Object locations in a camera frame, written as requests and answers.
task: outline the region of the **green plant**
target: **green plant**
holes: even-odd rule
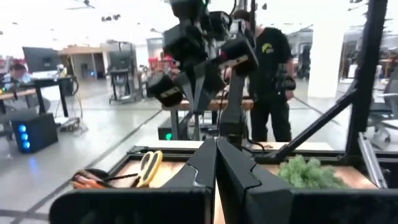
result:
[[[288,162],[280,164],[277,176],[304,189],[347,188],[348,186],[339,177],[335,176],[333,167],[321,167],[318,159],[311,158],[305,162],[304,157],[297,155]]]

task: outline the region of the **black pants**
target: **black pants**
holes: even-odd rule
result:
[[[292,140],[289,122],[289,104],[283,100],[257,101],[250,111],[252,138],[257,142],[267,141],[267,122],[271,115],[272,130],[277,142]]]

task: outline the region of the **man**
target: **man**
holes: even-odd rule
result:
[[[233,14],[235,19],[243,19],[250,29],[250,13],[244,10]],[[259,70],[249,74],[249,94],[254,101],[251,110],[252,138],[267,141],[268,117],[271,115],[272,130],[277,142],[289,142],[292,133],[289,122],[289,104],[293,91],[281,93],[276,88],[277,72],[284,64],[287,75],[294,75],[293,57],[286,36],[275,28],[257,27],[251,32],[256,38],[255,53]]]
[[[4,87],[6,88],[6,90],[9,91],[12,91],[13,89],[17,88],[16,82],[29,83],[32,80],[33,78],[31,77],[31,75],[27,73],[25,66],[19,63],[11,65],[10,72],[6,74],[3,78],[3,82],[6,82]],[[18,100],[12,99],[4,102],[7,111],[16,111],[27,108],[28,105],[27,103],[29,103],[30,106],[38,106],[39,100],[36,96],[27,96],[27,98],[22,97],[18,98]],[[50,108],[51,101],[46,98],[43,98],[43,103],[44,103],[44,109],[47,112]]]

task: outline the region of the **black t-shirt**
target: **black t-shirt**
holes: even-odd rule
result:
[[[279,65],[292,58],[286,36],[275,28],[265,28],[256,39],[259,70],[249,75],[252,98],[266,100],[277,94],[275,76]]]

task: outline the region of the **scissors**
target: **scissors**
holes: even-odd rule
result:
[[[119,180],[128,177],[136,177],[131,187],[148,187],[150,182],[159,170],[162,162],[162,151],[147,152],[140,161],[140,172],[136,174],[121,175],[117,177],[108,177],[100,179],[87,170],[79,170],[71,179],[74,189],[107,189],[115,188],[109,184],[112,180]]]

